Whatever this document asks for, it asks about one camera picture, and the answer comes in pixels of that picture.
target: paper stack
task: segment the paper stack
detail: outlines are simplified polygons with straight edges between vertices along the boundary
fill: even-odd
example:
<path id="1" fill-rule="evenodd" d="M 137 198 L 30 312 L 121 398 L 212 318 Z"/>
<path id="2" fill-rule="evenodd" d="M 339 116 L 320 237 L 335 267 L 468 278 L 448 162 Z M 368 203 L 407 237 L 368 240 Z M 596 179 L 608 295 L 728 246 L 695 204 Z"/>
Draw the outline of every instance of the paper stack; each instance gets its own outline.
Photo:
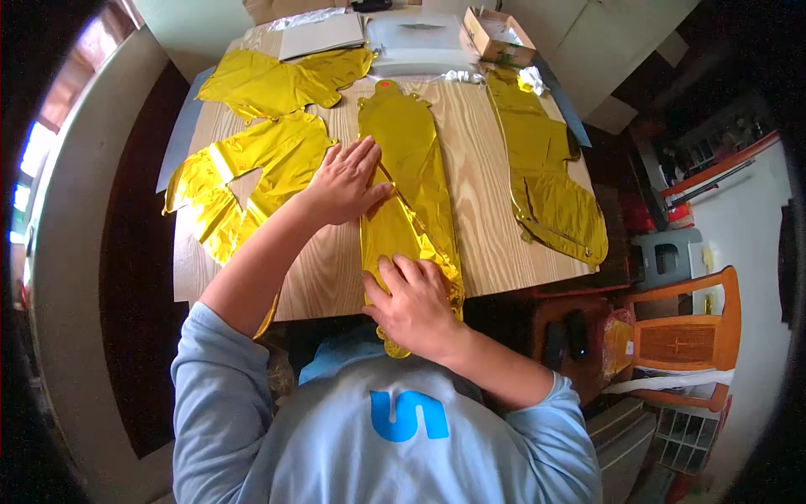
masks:
<path id="1" fill-rule="evenodd" d="M 283 30 L 279 59 L 290 60 L 315 52 L 357 48 L 363 44 L 364 29 L 361 14 L 352 12 Z"/>

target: blue letter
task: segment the blue letter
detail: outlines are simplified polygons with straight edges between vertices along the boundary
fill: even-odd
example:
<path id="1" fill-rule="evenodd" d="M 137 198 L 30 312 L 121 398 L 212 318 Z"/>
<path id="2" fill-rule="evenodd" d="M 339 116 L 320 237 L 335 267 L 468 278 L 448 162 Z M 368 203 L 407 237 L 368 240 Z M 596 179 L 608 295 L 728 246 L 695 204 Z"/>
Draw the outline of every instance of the blue letter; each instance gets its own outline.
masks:
<path id="1" fill-rule="evenodd" d="M 428 439 L 448 437 L 448 422 L 442 403 L 421 392 L 407 390 L 395 400 L 395 423 L 389 422 L 391 398 L 389 392 L 369 391 L 372 401 L 372 426 L 380 437 L 394 443 L 402 443 L 417 432 L 417 406 L 422 407 Z"/>

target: white tissue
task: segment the white tissue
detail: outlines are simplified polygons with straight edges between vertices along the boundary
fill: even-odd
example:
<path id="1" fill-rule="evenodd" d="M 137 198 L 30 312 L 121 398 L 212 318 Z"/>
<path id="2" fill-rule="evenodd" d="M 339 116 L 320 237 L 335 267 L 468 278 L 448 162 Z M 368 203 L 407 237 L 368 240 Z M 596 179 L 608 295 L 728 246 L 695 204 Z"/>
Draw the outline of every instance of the white tissue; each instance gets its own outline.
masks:
<path id="1" fill-rule="evenodd" d="M 521 76 L 521 80 L 524 81 L 526 84 L 532 86 L 532 90 L 540 96 L 543 92 L 549 89 L 545 84 L 543 84 L 543 79 L 540 78 L 540 72 L 534 66 L 528 66 L 524 69 L 521 69 L 519 73 Z"/>
<path id="2" fill-rule="evenodd" d="M 484 76 L 480 73 L 470 73 L 467 70 L 451 70 L 444 73 L 443 76 L 446 81 L 472 82 L 473 84 L 479 84 L 484 80 Z"/>

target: plastic bag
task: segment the plastic bag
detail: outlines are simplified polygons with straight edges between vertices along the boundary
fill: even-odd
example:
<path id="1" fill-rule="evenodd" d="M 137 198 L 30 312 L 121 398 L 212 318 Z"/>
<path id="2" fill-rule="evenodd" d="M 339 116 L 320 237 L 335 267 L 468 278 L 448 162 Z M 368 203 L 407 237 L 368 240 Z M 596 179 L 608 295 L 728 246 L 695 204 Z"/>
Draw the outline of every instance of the plastic bag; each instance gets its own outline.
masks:
<path id="1" fill-rule="evenodd" d="M 642 378 L 640 380 L 624 381 L 611 385 L 602 390 L 603 394 L 625 394 L 633 390 L 649 389 L 649 390 L 667 390 L 676 388 L 688 388 L 694 385 L 707 385 L 721 383 L 730 385 L 733 380 L 733 369 L 727 371 L 697 371 L 694 373 L 673 373 L 665 377 L 652 377 Z M 694 397 L 700 397 L 701 394 L 694 394 Z"/>
<path id="2" fill-rule="evenodd" d="M 285 28 L 295 27 L 301 24 L 323 21 L 329 17 L 344 14 L 345 10 L 347 9 L 344 7 L 328 7 L 327 9 L 312 10 L 311 12 L 289 16 L 287 18 L 275 19 L 270 23 L 266 23 L 266 25 L 269 31 L 284 30 Z"/>
<path id="3" fill-rule="evenodd" d="M 372 73 L 378 77 L 435 75 L 473 71 L 478 54 L 465 50 L 464 28 L 455 15 L 411 15 L 373 19 L 367 24 L 368 47 L 378 52 Z"/>
<path id="4" fill-rule="evenodd" d="M 602 327 L 602 377 L 610 381 L 633 361 L 633 320 L 628 310 L 616 310 Z"/>
<path id="5" fill-rule="evenodd" d="M 484 82 L 483 75 L 480 73 L 470 73 L 466 70 L 451 70 L 440 77 L 445 77 L 446 81 L 470 82 L 472 84 L 481 84 Z"/>

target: woman's right hand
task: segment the woman's right hand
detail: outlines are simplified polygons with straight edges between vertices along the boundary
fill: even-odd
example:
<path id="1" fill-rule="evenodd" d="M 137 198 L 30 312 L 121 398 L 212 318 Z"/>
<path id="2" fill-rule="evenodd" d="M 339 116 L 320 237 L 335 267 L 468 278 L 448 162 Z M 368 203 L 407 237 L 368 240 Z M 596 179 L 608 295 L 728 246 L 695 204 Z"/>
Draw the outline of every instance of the woman's right hand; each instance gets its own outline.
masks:
<path id="1" fill-rule="evenodd" d="M 467 340 L 468 328 L 456 320 L 448 303 L 444 276 L 429 260 L 412 262 L 401 254 L 378 260 L 384 291 L 370 272 L 362 273 L 371 305 L 364 313 L 396 344 L 413 354 L 447 365 Z"/>

